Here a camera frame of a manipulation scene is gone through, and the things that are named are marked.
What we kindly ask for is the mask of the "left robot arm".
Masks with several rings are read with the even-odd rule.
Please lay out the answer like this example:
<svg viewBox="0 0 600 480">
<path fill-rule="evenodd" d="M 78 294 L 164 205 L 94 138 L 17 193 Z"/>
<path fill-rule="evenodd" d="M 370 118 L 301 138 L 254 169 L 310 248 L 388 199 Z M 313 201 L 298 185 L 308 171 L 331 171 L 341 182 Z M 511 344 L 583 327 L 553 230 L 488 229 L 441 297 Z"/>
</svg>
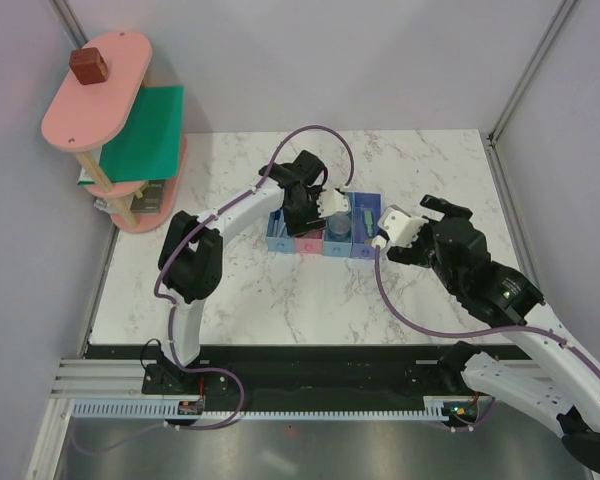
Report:
<svg viewBox="0 0 600 480">
<path fill-rule="evenodd" d="M 261 217 L 280 210 L 287 234 L 299 237 L 326 227 L 318 199 L 324 192 L 328 169 L 314 154 L 303 150 L 291 163 L 261 169 L 261 177 L 216 209 L 199 215 L 180 211 L 169 224 L 158 260 L 160 273 L 154 295 L 171 303 L 167 337 L 162 341 L 171 362 L 165 382 L 178 393 L 188 393 L 199 382 L 191 363 L 200 354 L 200 330 L 206 299 L 222 279 L 224 248 Z"/>
</svg>

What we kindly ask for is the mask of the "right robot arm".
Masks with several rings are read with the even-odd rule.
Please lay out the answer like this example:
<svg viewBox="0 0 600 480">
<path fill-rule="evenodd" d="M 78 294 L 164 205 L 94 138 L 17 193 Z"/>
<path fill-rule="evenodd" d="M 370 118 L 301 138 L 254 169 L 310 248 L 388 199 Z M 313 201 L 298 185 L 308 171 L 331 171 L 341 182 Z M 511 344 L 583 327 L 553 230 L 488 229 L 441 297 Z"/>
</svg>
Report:
<svg viewBox="0 0 600 480">
<path fill-rule="evenodd" d="M 385 209 L 372 245 L 377 256 L 432 270 L 482 330 L 453 333 L 452 352 L 438 368 L 447 392 L 467 387 L 505 402 L 551 430 L 568 453 L 600 474 L 600 362 L 559 320 L 541 291 L 520 271 L 494 261 L 469 209 L 426 195 L 435 220 Z M 470 339 L 500 334 L 552 380 L 543 384 L 498 362 Z"/>
</svg>

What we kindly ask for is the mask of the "blue cap marker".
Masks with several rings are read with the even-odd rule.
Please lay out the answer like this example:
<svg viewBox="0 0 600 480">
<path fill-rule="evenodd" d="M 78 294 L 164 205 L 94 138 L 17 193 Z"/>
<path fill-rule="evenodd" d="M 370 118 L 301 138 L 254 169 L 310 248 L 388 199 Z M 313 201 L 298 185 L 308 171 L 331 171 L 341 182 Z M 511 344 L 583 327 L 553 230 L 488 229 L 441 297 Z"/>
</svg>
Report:
<svg viewBox="0 0 600 480">
<path fill-rule="evenodd" d="M 273 229 L 272 229 L 272 234 L 274 237 L 277 237 L 279 235 L 278 232 L 280 229 L 281 217 L 282 217 L 281 211 L 275 212 L 275 218 L 274 218 Z"/>
</svg>

